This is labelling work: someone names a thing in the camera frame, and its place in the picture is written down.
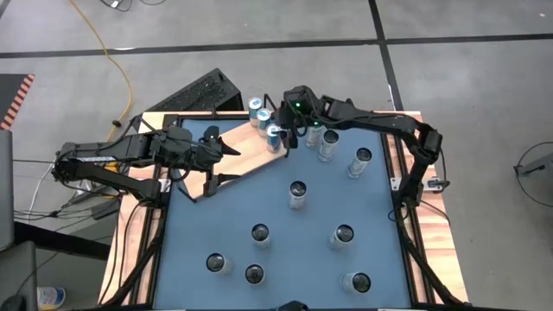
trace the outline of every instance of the orange striped tape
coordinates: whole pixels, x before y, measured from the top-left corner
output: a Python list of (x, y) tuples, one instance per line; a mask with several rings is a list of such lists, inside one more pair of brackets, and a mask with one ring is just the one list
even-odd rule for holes
[(14, 97), (14, 101), (11, 103), (11, 107), (8, 108), (7, 114), (3, 117), (2, 122), (0, 123), (0, 128), (4, 130), (9, 130), (11, 125), (16, 120), (17, 113), (21, 109), (21, 105), (23, 104), (23, 100), (27, 96), (27, 93), (29, 92), (29, 88), (31, 87), (31, 84), (35, 80), (34, 74), (28, 74), (25, 79), (23, 79), (23, 82), (19, 86), (19, 90), (17, 90), (17, 94)]

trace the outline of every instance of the concrete floor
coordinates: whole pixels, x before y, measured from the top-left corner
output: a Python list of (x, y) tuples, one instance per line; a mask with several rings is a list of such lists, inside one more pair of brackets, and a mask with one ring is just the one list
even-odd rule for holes
[[(98, 1), (77, 3), (108, 48), (376, 37), (364, 0), (169, 0), (155, 7), (135, 1), (127, 13)], [(388, 38), (553, 32), (549, 1), (377, 3)], [(0, 52), (99, 48), (66, 0), (11, 0), (0, 18), (0, 38)], [(470, 301), (486, 307), (549, 310), (553, 305), (553, 209), (521, 193), (512, 166), (531, 145), (552, 140), (553, 42), (389, 49), (404, 109), (421, 111), (444, 135), (452, 181), (444, 198)], [(279, 98), (282, 91), (305, 84), (318, 95), (350, 97), (365, 109), (391, 109), (377, 46), (137, 54), (116, 59), (133, 86), (131, 114), (215, 67), (241, 89), (244, 98), (263, 92)], [(64, 142), (104, 140), (111, 120), (127, 100), (122, 77), (101, 56), (0, 59), (0, 73), (36, 75), (12, 128), (16, 158), (51, 160)], [(553, 151), (553, 146), (536, 150), (528, 159), (547, 151)], [(40, 164), (16, 164), (16, 209), (28, 208), (45, 170)], [(551, 184), (543, 182), (543, 176), (523, 182), (532, 195), (553, 203)], [(35, 209), (54, 210), (70, 195), (59, 184), (45, 181)], [(51, 229), (65, 224), (38, 222)], [(89, 237), (110, 234), (112, 225), (103, 224), (94, 225), (101, 228)], [(103, 274), (102, 264), (57, 260), (50, 264), (86, 265), (80, 273), (92, 280)], [(39, 277), (73, 289), (78, 297), (88, 297), (81, 302), (92, 304), (97, 283), (82, 286), (71, 275), (59, 273), (55, 278), (52, 274)]]

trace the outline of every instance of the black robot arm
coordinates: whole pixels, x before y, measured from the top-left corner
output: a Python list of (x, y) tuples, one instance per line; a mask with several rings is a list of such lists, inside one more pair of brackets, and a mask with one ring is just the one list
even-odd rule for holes
[(121, 136), (113, 143), (65, 143), (57, 152), (52, 174), (57, 181), (89, 180), (133, 194), (144, 203), (159, 205), (161, 183), (158, 180), (137, 180), (100, 167), (101, 162), (117, 162), (135, 168), (159, 165), (206, 173), (204, 195), (216, 194), (217, 186), (236, 175), (214, 175), (213, 165), (223, 155), (239, 156), (219, 136), (219, 128), (210, 126), (198, 142), (189, 130), (168, 127), (149, 133)]
[(430, 125), (399, 113), (377, 113), (355, 108), (351, 99), (341, 101), (328, 96), (317, 98), (307, 86), (297, 86), (284, 93), (280, 108), (275, 111), (275, 122), (285, 132), (287, 149), (297, 148), (297, 137), (306, 128), (320, 122), (328, 129), (360, 128), (392, 134), (401, 138), (415, 162), (407, 176), (402, 178), (397, 198), (408, 206), (418, 206), (423, 193), (423, 177), (429, 165), (438, 160), (442, 135)]

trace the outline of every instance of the blue mat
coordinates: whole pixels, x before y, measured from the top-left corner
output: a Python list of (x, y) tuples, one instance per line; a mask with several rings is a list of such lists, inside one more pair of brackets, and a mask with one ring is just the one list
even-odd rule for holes
[[(194, 140), (209, 125), (221, 133), (244, 121), (185, 120)], [(298, 300), (310, 308), (407, 308), (409, 294), (396, 225), (391, 210), (389, 180), (380, 135), (366, 130), (339, 131), (334, 159), (320, 162), (318, 149), (300, 148), (223, 186), (211, 198), (193, 204), (178, 191), (171, 195), (154, 308), (253, 309), (275, 308)], [(357, 179), (346, 168), (359, 147), (372, 160)], [(307, 185), (307, 204), (288, 207), (289, 185)], [(271, 246), (259, 250), (251, 228), (269, 227)], [(355, 231), (353, 244), (332, 251), (328, 239), (341, 224)], [(234, 263), (231, 275), (206, 268), (207, 256), (218, 252)], [(260, 264), (265, 283), (251, 286), (245, 268)], [(339, 277), (363, 271), (372, 280), (366, 294), (340, 288)]]

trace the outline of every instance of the can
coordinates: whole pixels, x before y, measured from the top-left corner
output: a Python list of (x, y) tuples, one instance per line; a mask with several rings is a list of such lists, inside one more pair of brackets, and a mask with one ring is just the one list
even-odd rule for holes
[(308, 187), (303, 181), (294, 181), (290, 185), (290, 208), (300, 209), (305, 205), (305, 195)]
[(232, 272), (232, 262), (219, 253), (213, 253), (207, 257), (206, 267), (209, 271), (221, 275)]
[(257, 111), (257, 132), (259, 135), (265, 137), (267, 136), (267, 127), (270, 124), (270, 111), (269, 109), (261, 108)]
[(251, 126), (257, 127), (259, 121), (257, 120), (257, 111), (263, 105), (263, 101), (260, 98), (250, 98), (248, 100), (248, 112), (250, 113), (250, 124)]
[(257, 224), (251, 228), (251, 237), (259, 248), (267, 248), (270, 244), (269, 228), (264, 224)]
[(36, 301), (39, 310), (55, 310), (66, 300), (66, 291), (62, 288), (37, 287)]
[(308, 148), (315, 148), (321, 140), (322, 125), (321, 123), (315, 121), (313, 126), (308, 127), (307, 138), (305, 139), (305, 145)]
[(319, 160), (329, 162), (334, 157), (336, 145), (338, 145), (338, 133), (327, 130), (322, 135), (321, 147), (319, 148)]
[(359, 178), (366, 165), (372, 159), (372, 153), (367, 148), (359, 148), (355, 152), (352, 162), (347, 166), (347, 175), (351, 178)]
[(340, 250), (353, 241), (353, 228), (349, 225), (339, 225), (330, 236), (330, 245), (335, 250)]
[(281, 145), (280, 127), (275, 124), (270, 124), (267, 127), (267, 150), (272, 153), (277, 153)]
[(371, 278), (363, 272), (346, 273), (340, 277), (340, 286), (350, 293), (366, 293), (371, 289)]
[(259, 264), (251, 264), (245, 269), (245, 280), (251, 285), (261, 285), (265, 282), (265, 271)]

